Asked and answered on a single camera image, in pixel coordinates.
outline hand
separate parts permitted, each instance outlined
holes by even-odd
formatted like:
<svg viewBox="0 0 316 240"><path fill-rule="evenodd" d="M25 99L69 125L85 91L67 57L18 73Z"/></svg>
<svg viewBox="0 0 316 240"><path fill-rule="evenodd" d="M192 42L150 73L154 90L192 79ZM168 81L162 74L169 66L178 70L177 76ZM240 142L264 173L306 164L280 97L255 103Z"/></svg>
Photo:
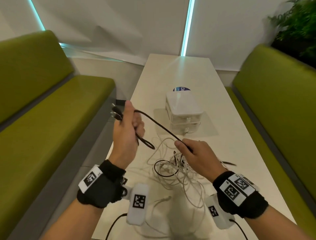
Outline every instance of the hand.
<svg viewBox="0 0 316 240"><path fill-rule="evenodd" d="M186 138L182 141L193 150L193 153L180 141L175 141L174 145L198 174L213 182L219 175L227 171L206 142Z"/></svg>
<svg viewBox="0 0 316 240"><path fill-rule="evenodd" d="M138 143L135 132L140 137L145 134L140 113L134 113L134 110L132 103L126 101L123 120L114 122L113 150L109 161L121 169L126 169L136 156Z"/></svg>

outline green bench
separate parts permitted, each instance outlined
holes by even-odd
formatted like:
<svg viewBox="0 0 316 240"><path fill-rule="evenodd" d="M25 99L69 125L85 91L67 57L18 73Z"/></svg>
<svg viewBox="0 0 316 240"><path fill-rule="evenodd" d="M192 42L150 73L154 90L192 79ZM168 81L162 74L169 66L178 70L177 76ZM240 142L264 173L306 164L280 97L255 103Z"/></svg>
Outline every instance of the green bench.
<svg viewBox="0 0 316 240"><path fill-rule="evenodd" d="M258 45L226 89L296 223L316 238L316 70Z"/></svg>
<svg viewBox="0 0 316 240"><path fill-rule="evenodd" d="M38 239L110 117L113 79L73 72L51 31L0 42L1 240Z"/></svg>

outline wrist strap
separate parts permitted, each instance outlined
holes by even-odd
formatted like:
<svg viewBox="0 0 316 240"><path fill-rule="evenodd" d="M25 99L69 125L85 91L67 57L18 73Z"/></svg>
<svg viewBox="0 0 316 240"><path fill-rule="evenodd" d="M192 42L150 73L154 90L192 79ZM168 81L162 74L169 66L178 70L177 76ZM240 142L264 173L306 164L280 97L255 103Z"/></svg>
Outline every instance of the wrist strap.
<svg viewBox="0 0 316 240"><path fill-rule="evenodd" d="M84 193L79 189L77 199L81 204L105 208L110 202L114 203L122 199L123 175L126 171L113 165L109 160L105 160L98 169L102 174L91 183Z"/></svg>
<svg viewBox="0 0 316 240"><path fill-rule="evenodd" d="M213 182L221 208L242 218L258 218L269 206L264 197L245 179L232 171L218 176Z"/></svg>

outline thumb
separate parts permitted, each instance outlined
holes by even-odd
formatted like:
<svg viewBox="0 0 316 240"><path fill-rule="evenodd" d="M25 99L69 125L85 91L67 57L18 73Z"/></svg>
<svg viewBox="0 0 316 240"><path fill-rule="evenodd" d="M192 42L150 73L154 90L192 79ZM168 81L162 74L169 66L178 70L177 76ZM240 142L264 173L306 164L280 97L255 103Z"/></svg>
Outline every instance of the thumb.
<svg viewBox="0 0 316 240"><path fill-rule="evenodd" d="M175 141L174 145L176 148L185 156L186 159L193 156L190 150L186 147L186 145L181 141Z"/></svg>
<svg viewBox="0 0 316 240"><path fill-rule="evenodd" d="M134 119L134 110L131 101L125 102L124 114L123 114L123 123L124 124L132 124Z"/></svg>

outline blue sticker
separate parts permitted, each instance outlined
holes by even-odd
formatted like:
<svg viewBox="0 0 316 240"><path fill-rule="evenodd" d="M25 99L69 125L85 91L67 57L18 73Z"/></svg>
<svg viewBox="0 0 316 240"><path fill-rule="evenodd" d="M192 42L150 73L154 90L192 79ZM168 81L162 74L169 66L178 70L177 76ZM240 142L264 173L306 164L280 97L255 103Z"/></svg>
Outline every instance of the blue sticker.
<svg viewBox="0 0 316 240"><path fill-rule="evenodd" d="M176 87L173 89L173 91L191 91L191 90L186 87Z"/></svg>

